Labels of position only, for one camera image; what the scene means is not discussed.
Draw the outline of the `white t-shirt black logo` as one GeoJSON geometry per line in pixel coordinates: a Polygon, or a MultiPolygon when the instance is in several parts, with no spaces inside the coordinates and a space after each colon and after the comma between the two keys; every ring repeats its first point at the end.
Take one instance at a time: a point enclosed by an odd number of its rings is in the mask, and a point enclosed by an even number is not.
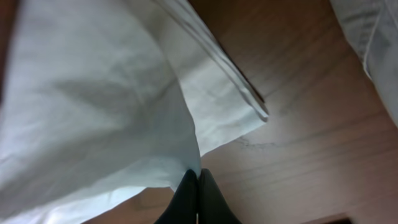
{"type": "Polygon", "coordinates": [[[81,223],[267,109],[188,1],[22,1],[1,104],[1,222],[81,223]]]}

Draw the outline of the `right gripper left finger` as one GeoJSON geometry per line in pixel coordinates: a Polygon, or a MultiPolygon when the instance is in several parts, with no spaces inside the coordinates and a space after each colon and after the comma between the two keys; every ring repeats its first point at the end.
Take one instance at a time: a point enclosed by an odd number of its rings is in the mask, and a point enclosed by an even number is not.
{"type": "Polygon", "coordinates": [[[186,171],[174,196],[155,224],[196,224],[197,222],[197,175],[186,171]]]}

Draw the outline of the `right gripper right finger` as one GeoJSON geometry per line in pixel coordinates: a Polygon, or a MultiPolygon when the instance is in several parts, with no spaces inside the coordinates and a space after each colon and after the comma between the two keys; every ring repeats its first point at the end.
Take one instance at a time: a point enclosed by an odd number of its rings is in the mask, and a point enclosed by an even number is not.
{"type": "Polygon", "coordinates": [[[198,181],[199,224],[241,224],[230,210],[211,172],[202,169],[198,181]]]}

